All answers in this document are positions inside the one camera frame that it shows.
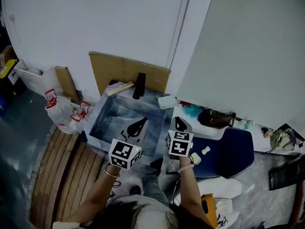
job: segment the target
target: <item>chair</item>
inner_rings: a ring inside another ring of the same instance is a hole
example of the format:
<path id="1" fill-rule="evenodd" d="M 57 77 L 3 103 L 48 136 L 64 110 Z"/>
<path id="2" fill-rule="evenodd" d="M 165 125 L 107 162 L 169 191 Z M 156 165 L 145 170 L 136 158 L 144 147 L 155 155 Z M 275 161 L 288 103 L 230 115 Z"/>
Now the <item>chair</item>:
<path id="1" fill-rule="evenodd" d="M 205 155 L 202 150 L 210 151 Z M 193 138 L 191 153 L 197 153 L 201 162 L 193 168 L 196 177 L 232 178 L 244 172 L 254 162 L 254 148 L 250 132 L 227 128 L 220 140 Z"/>

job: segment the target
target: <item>black and white marker cube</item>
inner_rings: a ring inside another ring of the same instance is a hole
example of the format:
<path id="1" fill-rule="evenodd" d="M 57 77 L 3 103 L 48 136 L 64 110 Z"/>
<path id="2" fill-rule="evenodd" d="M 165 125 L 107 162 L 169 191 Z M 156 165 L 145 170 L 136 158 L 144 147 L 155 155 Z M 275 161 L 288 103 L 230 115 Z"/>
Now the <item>black and white marker cube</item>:
<path id="1" fill-rule="evenodd" d="M 169 154 L 188 156 L 193 145 L 194 134 L 169 130 L 166 138 L 166 147 Z"/>
<path id="2" fill-rule="evenodd" d="M 109 150 L 109 161 L 112 165 L 130 169 L 141 157 L 141 147 L 113 139 Z"/>

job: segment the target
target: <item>yellow object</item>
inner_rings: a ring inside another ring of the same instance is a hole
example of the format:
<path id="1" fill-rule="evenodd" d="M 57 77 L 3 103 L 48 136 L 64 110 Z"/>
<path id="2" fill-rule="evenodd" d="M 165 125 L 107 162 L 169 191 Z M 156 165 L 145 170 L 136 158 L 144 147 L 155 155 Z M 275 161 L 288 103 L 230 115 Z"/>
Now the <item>yellow object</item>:
<path id="1" fill-rule="evenodd" d="M 203 205 L 203 210 L 205 212 L 205 215 L 209 219 L 213 228 L 218 228 L 213 194 L 209 194 L 201 198 L 201 203 Z"/>
<path id="2" fill-rule="evenodd" d="M 11 68 L 15 65 L 17 62 L 17 59 L 10 59 L 6 62 L 5 66 L 1 70 L 0 79 L 3 79 L 8 72 L 11 70 Z"/>

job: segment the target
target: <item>jeans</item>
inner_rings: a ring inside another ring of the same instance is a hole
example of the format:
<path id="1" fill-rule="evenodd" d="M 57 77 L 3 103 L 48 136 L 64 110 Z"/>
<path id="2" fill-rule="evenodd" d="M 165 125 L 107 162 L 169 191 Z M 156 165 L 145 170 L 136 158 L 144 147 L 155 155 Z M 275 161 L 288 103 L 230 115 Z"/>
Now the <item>jeans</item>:
<path id="1" fill-rule="evenodd" d="M 156 174 L 150 174 L 143 179 L 143 192 L 145 197 L 154 198 L 165 206 L 169 206 L 169 201 L 159 187 L 159 180 Z"/>

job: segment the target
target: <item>handbag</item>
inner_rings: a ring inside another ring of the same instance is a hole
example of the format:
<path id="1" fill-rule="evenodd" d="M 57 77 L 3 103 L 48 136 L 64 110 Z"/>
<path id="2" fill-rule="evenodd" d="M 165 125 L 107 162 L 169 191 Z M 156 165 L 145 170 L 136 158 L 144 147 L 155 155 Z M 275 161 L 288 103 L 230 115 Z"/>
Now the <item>handbag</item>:
<path id="1" fill-rule="evenodd" d="M 200 124 L 216 129 L 222 129 L 226 126 L 233 127 L 235 118 L 236 113 L 222 113 L 213 109 L 204 109 L 198 115 Z"/>

